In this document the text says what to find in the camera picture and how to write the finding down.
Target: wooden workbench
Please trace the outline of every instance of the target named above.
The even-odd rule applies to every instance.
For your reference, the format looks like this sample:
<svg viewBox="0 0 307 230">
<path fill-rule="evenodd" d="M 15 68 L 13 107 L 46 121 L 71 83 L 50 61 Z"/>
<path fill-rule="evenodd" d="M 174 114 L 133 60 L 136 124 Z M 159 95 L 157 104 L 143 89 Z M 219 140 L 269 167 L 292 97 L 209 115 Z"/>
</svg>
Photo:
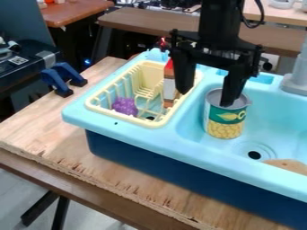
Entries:
<svg viewBox="0 0 307 230">
<path fill-rule="evenodd" d="M 58 28 L 103 12 L 113 5 L 113 2 L 104 0 L 75 0 L 75 3 L 66 0 L 63 4 L 49 4 L 41 13 L 48 27 Z"/>
<path fill-rule="evenodd" d="M 70 86 L 74 95 L 49 93 L 0 124 L 0 146 L 14 153 L 0 150 L 0 165 L 139 229 L 288 230 L 90 153 L 83 130 L 65 123 L 60 112 L 125 63 L 107 57 L 83 72 L 88 85 Z"/>
<path fill-rule="evenodd" d="M 123 31 L 134 31 L 170 37 L 172 29 L 197 31 L 199 17 L 180 13 L 156 12 L 136 8 L 122 8 L 99 18 L 100 25 Z M 262 44 L 267 53 L 294 57 L 300 52 L 305 31 L 262 25 L 257 29 L 241 26 L 240 37 L 254 44 Z"/>
<path fill-rule="evenodd" d="M 266 13 L 266 22 L 307 27 L 307 13 L 301 10 L 302 3 L 295 3 L 292 9 L 281 10 L 268 5 L 268 0 L 261 2 Z M 259 9 L 254 0 L 245 0 L 244 15 L 250 20 L 259 20 Z"/>
</svg>

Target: yellow dish rack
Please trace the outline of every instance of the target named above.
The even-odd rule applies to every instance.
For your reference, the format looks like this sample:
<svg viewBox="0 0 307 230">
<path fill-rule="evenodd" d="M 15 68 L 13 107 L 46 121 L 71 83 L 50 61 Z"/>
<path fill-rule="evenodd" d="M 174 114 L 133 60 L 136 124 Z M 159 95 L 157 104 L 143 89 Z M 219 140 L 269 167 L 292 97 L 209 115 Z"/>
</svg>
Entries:
<svg viewBox="0 0 307 230">
<path fill-rule="evenodd" d="M 163 108 L 163 69 L 161 62 L 142 60 L 120 73 L 103 88 L 85 101 L 88 110 L 113 118 L 122 119 L 147 128 L 165 125 L 184 100 L 201 80 L 196 71 L 194 87 L 174 101 L 172 108 Z M 116 112 L 112 109 L 118 97 L 134 98 L 138 109 L 136 117 Z"/>
</svg>

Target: corn can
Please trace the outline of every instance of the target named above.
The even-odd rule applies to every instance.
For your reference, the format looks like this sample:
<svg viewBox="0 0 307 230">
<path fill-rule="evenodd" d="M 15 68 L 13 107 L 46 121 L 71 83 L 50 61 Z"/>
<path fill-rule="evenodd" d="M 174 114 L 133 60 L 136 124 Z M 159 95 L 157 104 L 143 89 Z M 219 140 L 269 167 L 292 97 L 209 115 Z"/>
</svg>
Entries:
<svg viewBox="0 0 307 230">
<path fill-rule="evenodd" d="M 222 89 L 211 90 L 206 95 L 205 131 L 217 138 L 236 138 L 243 131 L 246 109 L 250 105 L 250 100 L 242 93 L 232 106 L 221 107 L 219 105 L 221 97 Z"/>
</svg>

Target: purple toy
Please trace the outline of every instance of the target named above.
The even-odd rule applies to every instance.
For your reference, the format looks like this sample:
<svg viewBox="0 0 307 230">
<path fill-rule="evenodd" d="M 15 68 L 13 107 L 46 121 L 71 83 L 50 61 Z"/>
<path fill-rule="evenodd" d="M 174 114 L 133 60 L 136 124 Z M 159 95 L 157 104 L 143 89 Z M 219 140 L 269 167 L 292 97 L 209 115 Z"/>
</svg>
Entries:
<svg viewBox="0 0 307 230">
<path fill-rule="evenodd" d="M 120 113 L 133 115 L 134 117 L 136 117 L 138 113 L 134 98 L 118 97 L 112 104 L 112 109 Z"/>
</svg>

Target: light blue sink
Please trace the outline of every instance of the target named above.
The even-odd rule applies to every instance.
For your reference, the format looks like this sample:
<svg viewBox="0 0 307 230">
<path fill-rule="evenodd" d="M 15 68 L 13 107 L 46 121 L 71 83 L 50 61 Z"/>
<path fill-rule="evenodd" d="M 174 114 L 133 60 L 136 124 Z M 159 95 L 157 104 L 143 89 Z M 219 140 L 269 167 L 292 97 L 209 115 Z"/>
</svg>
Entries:
<svg viewBox="0 0 307 230">
<path fill-rule="evenodd" d="M 307 177 L 262 161 L 295 159 L 307 164 L 307 98 L 279 89 L 282 76 L 260 75 L 248 81 L 244 92 L 252 100 L 241 137 L 223 140 L 204 131 L 205 95 L 221 87 L 223 74 L 214 68 L 199 66 L 204 77 L 169 123 L 158 129 L 88 111 L 84 101 L 118 73 L 135 62 L 148 58 L 145 52 L 121 67 L 89 92 L 63 110 L 65 121 L 121 142 L 138 146 L 213 173 L 307 202 Z M 257 152 L 258 160 L 249 152 Z"/>
</svg>

